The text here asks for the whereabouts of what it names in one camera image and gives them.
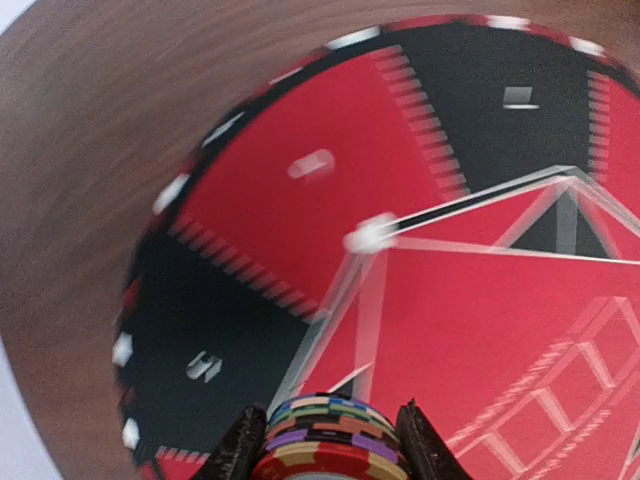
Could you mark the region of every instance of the stack of poker chips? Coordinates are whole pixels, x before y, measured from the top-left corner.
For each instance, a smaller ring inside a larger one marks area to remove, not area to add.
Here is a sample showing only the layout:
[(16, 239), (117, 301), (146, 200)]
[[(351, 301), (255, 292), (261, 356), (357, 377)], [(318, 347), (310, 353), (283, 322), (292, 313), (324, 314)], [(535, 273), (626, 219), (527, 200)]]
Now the stack of poker chips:
[(409, 480), (393, 424), (336, 394), (290, 399), (267, 424), (253, 480)]

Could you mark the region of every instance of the red section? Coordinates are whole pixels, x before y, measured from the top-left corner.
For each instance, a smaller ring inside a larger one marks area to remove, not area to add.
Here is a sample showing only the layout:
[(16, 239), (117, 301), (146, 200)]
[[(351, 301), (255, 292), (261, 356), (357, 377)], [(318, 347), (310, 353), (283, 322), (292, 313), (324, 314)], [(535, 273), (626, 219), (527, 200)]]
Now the red section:
[(639, 277), (640, 267), (595, 261), (392, 250), (371, 403), (394, 415), (415, 397), (450, 438), (521, 379), (595, 297), (640, 305)]
[[(331, 175), (288, 176), (294, 161), (319, 149), (335, 158)], [(386, 83), (363, 56), (260, 115), (201, 179), (182, 213), (320, 301), (344, 256), (342, 240), (357, 223), (428, 208), (439, 202), (437, 192)]]
[(403, 236), (493, 245), (543, 191), (534, 190), (479, 207), (408, 231)]
[(476, 25), (479, 27), (488, 27), (489, 26), (489, 17), (486, 15), (467, 15), (464, 20), (469, 25)]
[(609, 82), (611, 132), (607, 190), (640, 216), (640, 100), (615, 81)]
[(122, 308), (126, 311), (131, 311), (135, 308), (138, 302), (138, 292), (140, 291), (140, 277), (136, 278), (133, 283), (124, 292), (124, 299), (122, 300)]
[[(640, 458), (633, 459), (629, 453), (638, 442), (640, 427), (638, 378), (623, 383), (600, 410), (532, 469), (532, 474), (555, 466), (559, 470), (552, 470), (544, 478), (637, 478)], [(630, 465), (625, 466), (627, 458)]]
[(153, 471), (153, 467), (151, 465), (143, 465), (140, 467), (140, 473), (145, 480), (158, 480), (155, 472)]
[(533, 35), (539, 35), (542, 37), (547, 37), (554, 42), (558, 42), (567, 47), (571, 46), (571, 42), (569, 41), (569, 35), (563, 32), (558, 32), (557, 30), (552, 30), (549, 27), (545, 27), (544, 25), (538, 25), (532, 23), (529, 25), (529, 33)]
[(614, 379), (624, 375), (628, 362), (640, 353), (640, 325), (635, 318), (627, 319), (622, 312), (617, 312), (604, 327), (593, 337), (609, 374)]
[(620, 255), (620, 258), (640, 261), (640, 237), (582, 195), (578, 197), (578, 201), (582, 212), (596, 227), (600, 227), (598, 233), (606, 237), (609, 245), (615, 246), (616, 254)]
[(464, 468), (471, 478), (510, 480), (513, 473), (509, 470), (495, 454), (482, 442), (465, 452), (460, 458), (464, 463)]
[(389, 30), (407, 30), (409, 28), (433, 27), (435, 25), (445, 25), (457, 20), (467, 18), (465, 15), (431, 15), (428, 17), (408, 18), (399, 20), (387, 25)]
[(562, 435), (551, 417), (533, 397), (529, 397), (522, 409), (498, 428), (498, 433), (523, 466), (533, 463)]
[(582, 353), (574, 356), (549, 384), (551, 393), (572, 425), (596, 404), (603, 386)]
[(202, 467), (201, 462), (185, 462), (166, 457), (158, 457), (158, 464), (167, 480), (189, 480)]

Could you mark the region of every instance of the black section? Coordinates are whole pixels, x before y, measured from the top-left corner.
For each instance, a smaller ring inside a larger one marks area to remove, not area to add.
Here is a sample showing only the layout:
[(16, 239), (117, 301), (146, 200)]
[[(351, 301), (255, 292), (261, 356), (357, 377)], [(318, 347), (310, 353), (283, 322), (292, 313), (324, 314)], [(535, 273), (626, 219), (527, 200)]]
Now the black section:
[(554, 203), (531, 225), (511, 248), (556, 253), (558, 208)]
[(353, 382), (355, 379), (351, 379), (349, 380), (347, 383), (345, 383), (344, 385), (342, 385), (340, 388), (338, 388), (336, 391), (332, 392), (334, 394), (337, 395), (344, 395), (347, 398), (353, 398)]
[[(588, 170), (588, 58), (544, 37), (462, 23), (408, 31), (401, 44), (472, 192), (552, 165)], [(531, 86), (538, 110), (503, 108)]]
[(578, 209), (578, 223), (576, 228), (576, 255), (582, 257), (611, 258), (580, 209)]
[(145, 437), (144, 430), (140, 431), (140, 435), (140, 441), (133, 451), (133, 461), (137, 467), (142, 467), (146, 463), (154, 461), (156, 458), (156, 452), (158, 451), (158, 447), (160, 446), (157, 445), (154, 441), (149, 441), (149, 439)]
[[(138, 305), (122, 324), (134, 353), (119, 370), (135, 402), (123, 415), (149, 445), (142, 457), (160, 445), (211, 451), (239, 410), (271, 401), (308, 325), (167, 235), (139, 258)], [(186, 375), (203, 350), (222, 359), (209, 383)]]
[(533, 180), (528, 180), (526, 182), (518, 183), (517, 185), (501, 188), (499, 190), (484, 193), (482, 195), (477, 195), (473, 198), (463, 198), (462, 200), (456, 203), (445, 205), (444, 207), (436, 208), (434, 210), (430, 210), (425, 213), (419, 213), (412, 217), (400, 220), (396, 223), (395, 227), (396, 227), (396, 230), (407, 230), (411, 228), (416, 228), (424, 224), (425, 222), (436, 220), (445, 215), (449, 215), (451, 213), (457, 212), (458, 210), (462, 210), (464, 208), (471, 207), (473, 205), (490, 200), (500, 195), (504, 195), (505, 193), (513, 192), (514, 190), (518, 190), (520, 188), (533, 185), (534, 183), (538, 183), (542, 180), (545, 180), (551, 177), (567, 176), (567, 175), (571, 175), (571, 172), (569, 171), (569, 172), (560, 172), (560, 173), (558, 172), (550, 173), (548, 175), (544, 175)]

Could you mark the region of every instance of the white diamond marker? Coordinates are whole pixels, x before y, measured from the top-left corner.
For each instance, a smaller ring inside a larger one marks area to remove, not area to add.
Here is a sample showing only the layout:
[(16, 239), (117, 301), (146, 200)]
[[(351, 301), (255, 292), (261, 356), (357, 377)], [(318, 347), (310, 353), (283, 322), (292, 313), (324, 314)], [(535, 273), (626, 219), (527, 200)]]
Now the white diamond marker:
[(365, 40), (377, 37), (378, 35), (380, 35), (380, 27), (369, 27), (344, 35), (340, 38), (336, 38), (335, 40), (331, 40), (330, 42), (327, 42), (327, 47), (331, 50), (337, 50), (338, 48), (347, 47), (354, 43), (364, 42)]
[(139, 441), (140, 429), (138, 428), (138, 424), (134, 419), (129, 418), (122, 429), (122, 442), (125, 447), (135, 450)]
[(504, 17), (499, 15), (489, 15), (488, 23), (493, 28), (503, 28), (505, 30), (527, 30), (531, 21), (527, 18)]
[(604, 55), (604, 47), (597, 43), (576, 37), (571, 37), (569, 40), (571, 41), (571, 46), (579, 52), (593, 55), (594, 57), (602, 57)]
[(124, 367), (131, 355), (133, 355), (133, 337), (128, 333), (121, 333), (113, 344), (111, 361), (114, 365)]
[(201, 147), (204, 148), (207, 145), (209, 145), (211, 142), (213, 142), (216, 138), (218, 138), (220, 135), (222, 135), (223, 133), (225, 133), (227, 130), (229, 130), (234, 123), (236, 123), (236, 120), (239, 119), (242, 115), (244, 115), (244, 112), (240, 112), (239, 114), (237, 114), (235, 117), (233, 117), (231, 120), (223, 123), (222, 125), (220, 125), (218, 128), (216, 128), (213, 133), (211, 135), (209, 135), (204, 142), (202, 142)]
[(189, 175), (181, 173), (173, 180), (173, 182), (167, 185), (164, 190), (160, 192), (160, 195), (158, 195), (158, 198), (153, 203), (153, 213), (157, 215), (162, 210), (167, 208), (167, 205), (173, 202), (178, 194), (182, 191), (182, 187), (184, 187), (184, 184), (187, 183), (187, 180), (189, 180)]

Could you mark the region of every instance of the poker chip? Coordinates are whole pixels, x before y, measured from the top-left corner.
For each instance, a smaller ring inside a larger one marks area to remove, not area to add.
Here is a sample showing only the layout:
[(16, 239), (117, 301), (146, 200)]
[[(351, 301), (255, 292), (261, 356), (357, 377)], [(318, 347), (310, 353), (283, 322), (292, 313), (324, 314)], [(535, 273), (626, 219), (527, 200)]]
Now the poker chip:
[(385, 458), (351, 445), (303, 442), (286, 445), (262, 458), (253, 480), (299, 479), (333, 474), (357, 480), (408, 480), (409, 475)]
[(409, 471), (387, 418), (366, 403), (318, 394), (290, 399), (276, 408), (253, 478), (326, 474), (395, 480), (408, 478)]
[(394, 447), (396, 447), (395, 445), (385, 445), (384, 442), (378, 439), (335, 430), (294, 430), (275, 437), (266, 445), (265, 450), (267, 452), (271, 452), (285, 445), (306, 441), (333, 442), (344, 445), (353, 445), (376, 453), (393, 464), (403, 464), (406, 468), (406, 460), (404, 456), (398, 452), (397, 448), (394, 450)]
[(388, 433), (393, 432), (392, 427), (389, 427), (388, 425), (380, 422), (377, 418), (372, 417), (366, 411), (363, 411), (354, 407), (348, 407), (348, 406), (337, 405), (337, 404), (309, 405), (309, 406), (297, 408), (295, 410), (290, 410), (284, 415), (281, 415), (277, 420), (269, 422), (269, 426), (271, 428), (274, 428), (287, 420), (296, 419), (296, 418), (304, 417), (307, 415), (329, 415), (329, 414), (346, 414), (353, 418), (365, 420), (365, 421), (368, 421), (369, 423), (377, 425), (380, 428), (387, 430)]
[(359, 410), (363, 410), (367, 412), (372, 417), (376, 418), (379, 422), (387, 425), (389, 428), (393, 429), (393, 424), (391, 421), (385, 417), (382, 413), (377, 411), (375, 408), (367, 405), (366, 403), (360, 402), (357, 399), (349, 398), (340, 394), (329, 394), (329, 393), (317, 393), (314, 395), (305, 395), (301, 397), (297, 397), (295, 399), (291, 399), (287, 402), (284, 402), (278, 409), (274, 412), (271, 419), (272, 421), (277, 421), (277, 419), (290, 410), (295, 410), (300, 407), (312, 406), (312, 405), (342, 405), (346, 407), (353, 407)]
[(269, 431), (266, 441), (273, 440), (278, 435), (289, 433), (291, 431), (313, 428), (313, 429), (329, 429), (336, 432), (360, 434), (371, 438), (377, 438), (385, 444), (399, 445), (399, 440), (395, 433), (387, 432), (376, 425), (372, 425), (363, 420), (349, 417), (346, 415), (310, 415), (306, 417), (298, 417), (290, 419), (278, 425)]

